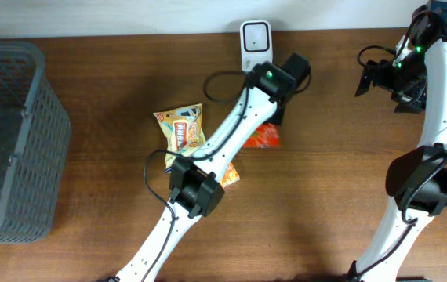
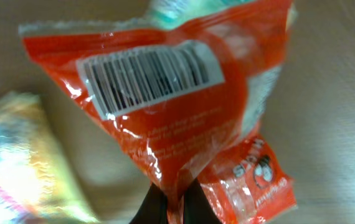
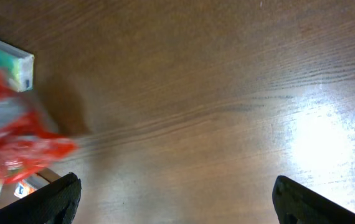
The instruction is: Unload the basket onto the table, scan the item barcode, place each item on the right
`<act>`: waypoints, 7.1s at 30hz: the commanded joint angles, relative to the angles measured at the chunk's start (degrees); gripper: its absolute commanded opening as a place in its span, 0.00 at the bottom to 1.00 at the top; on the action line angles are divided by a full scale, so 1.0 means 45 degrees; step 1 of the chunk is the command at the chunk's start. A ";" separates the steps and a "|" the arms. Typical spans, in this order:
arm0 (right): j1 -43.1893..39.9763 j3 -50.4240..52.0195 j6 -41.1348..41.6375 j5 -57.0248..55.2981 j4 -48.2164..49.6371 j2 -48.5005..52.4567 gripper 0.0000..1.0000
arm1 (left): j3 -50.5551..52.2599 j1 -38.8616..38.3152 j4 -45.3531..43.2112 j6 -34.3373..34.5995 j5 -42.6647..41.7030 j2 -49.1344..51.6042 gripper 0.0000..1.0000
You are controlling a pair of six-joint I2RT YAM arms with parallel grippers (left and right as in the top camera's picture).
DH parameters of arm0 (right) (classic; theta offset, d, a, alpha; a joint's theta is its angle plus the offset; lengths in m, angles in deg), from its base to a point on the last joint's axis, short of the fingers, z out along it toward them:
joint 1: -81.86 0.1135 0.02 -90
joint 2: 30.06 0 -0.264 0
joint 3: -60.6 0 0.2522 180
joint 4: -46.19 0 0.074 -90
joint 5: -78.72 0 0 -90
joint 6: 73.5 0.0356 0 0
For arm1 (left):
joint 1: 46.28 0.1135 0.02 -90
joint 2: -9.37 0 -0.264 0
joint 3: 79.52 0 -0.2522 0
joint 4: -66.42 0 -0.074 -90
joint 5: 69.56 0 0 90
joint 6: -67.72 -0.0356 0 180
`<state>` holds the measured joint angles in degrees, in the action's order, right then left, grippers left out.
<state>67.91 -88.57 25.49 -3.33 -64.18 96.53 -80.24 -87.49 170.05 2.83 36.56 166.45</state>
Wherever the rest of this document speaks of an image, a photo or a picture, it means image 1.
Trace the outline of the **grey plastic basket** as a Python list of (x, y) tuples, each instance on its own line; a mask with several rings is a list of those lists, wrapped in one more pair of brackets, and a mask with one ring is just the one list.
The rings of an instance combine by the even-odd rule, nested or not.
[(29, 42), (0, 41), (0, 244), (52, 229), (71, 121)]

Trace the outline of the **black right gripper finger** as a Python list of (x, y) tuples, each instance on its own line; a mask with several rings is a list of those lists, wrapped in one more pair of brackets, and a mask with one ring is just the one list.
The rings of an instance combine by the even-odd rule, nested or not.
[(373, 82), (373, 77), (375, 74), (375, 71), (372, 69), (372, 67), (375, 66), (376, 62), (373, 60), (369, 60), (366, 63), (366, 67), (363, 67), (362, 76), (354, 95), (355, 97), (364, 95), (369, 91), (369, 87)]
[(401, 96), (394, 94), (394, 101), (398, 104), (394, 112), (395, 113), (409, 113), (420, 114), (423, 113), (423, 94), (418, 95), (415, 98), (408, 99), (407, 96)]

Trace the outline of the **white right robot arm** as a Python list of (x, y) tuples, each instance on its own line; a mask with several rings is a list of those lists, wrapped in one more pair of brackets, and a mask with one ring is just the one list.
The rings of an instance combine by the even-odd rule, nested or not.
[(392, 161), (387, 207), (349, 281), (395, 281), (417, 237), (447, 208), (447, 2), (417, 8), (389, 60), (368, 61), (356, 93), (373, 86), (391, 93), (398, 113), (424, 114), (417, 147)]

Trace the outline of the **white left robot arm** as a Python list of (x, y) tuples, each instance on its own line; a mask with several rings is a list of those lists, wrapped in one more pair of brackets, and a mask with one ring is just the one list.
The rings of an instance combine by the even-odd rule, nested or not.
[(246, 140), (264, 122), (281, 117), (285, 105), (310, 76), (309, 61), (297, 53), (281, 66), (264, 62), (245, 73), (237, 103), (219, 128), (192, 155), (174, 155), (162, 216), (139, 251), (111, 280), (155, 280), (185, 233), (221, 202), (224, 188), (220, 181)]

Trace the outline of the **red candy bag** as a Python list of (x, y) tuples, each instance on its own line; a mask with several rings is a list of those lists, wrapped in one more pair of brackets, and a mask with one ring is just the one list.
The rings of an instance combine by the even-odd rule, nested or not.
[(276, 125), (264, 123), (246, 140), (244, 148), (268, 148), (281, 145)]

